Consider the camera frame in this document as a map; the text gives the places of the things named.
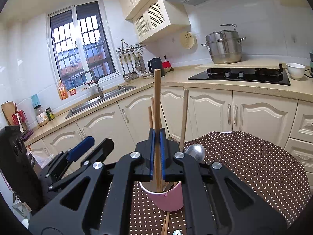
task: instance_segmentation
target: silver screw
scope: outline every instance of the silver screw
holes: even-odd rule
[[[138,158],[139,156],[140,156],[140,153],[139,152],[132,152],[132,153],[130,153],[130,156],[131,156],[131,158]]]
[[[212,163],[213,169],[220,169],[222,167],[222,164],[219,162]]]
[[[176,158],[183,158],[184,156],[185,156],[185,154],[183,153],[183,152],[176,152],[175,154],[174,154],[174,156],[176,157]]]
[[[103,166],[103,163],[102,163],[102,162],[95,162],[95,163],[93,163],[93,165],[92,165],[92,167],[93,167],[94,169],[100,169],[100,168],[102,168],[102,166]]]

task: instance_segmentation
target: table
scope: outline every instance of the table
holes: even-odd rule
[[[280,212],[290,226],[308,203],[311,194],[302,164],[287,151],[246,132],[210,132],[185,143],[202,144],[204,163],[218,161],[232,170],[270,206]],[[159,235],[166,212],[158,209],[134,183],[130,214],[130,235]],[[184,208],[172,212],[167,234],[180,229],[186,235]]]

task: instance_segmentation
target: stainless steel pot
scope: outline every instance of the stainless steel pot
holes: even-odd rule
[[[206,44],[202,44],[208,48],[212,61],[215,64],[228,64],[240,62],[242,58],[241,42],[246,39],[240,38],[236,32],[237,25],[221,25],[233,26],[235,29],[223,30],[211,33],[205,37]]]

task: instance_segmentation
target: pink cup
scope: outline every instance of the pink cup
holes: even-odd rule
[[[149,199],[161,210],[174,212],[184,206],[182,184],[179,182],[173,189],[164,193],[155,193],[147,190],[141,182],[141,188],[146,192]]]

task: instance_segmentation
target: orange bottle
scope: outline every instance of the orange bottle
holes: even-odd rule
[[[59,91],[62,97],[62,100],[66,99],[68,97],[66,88],[64,87],[64,84],[59,80]]]

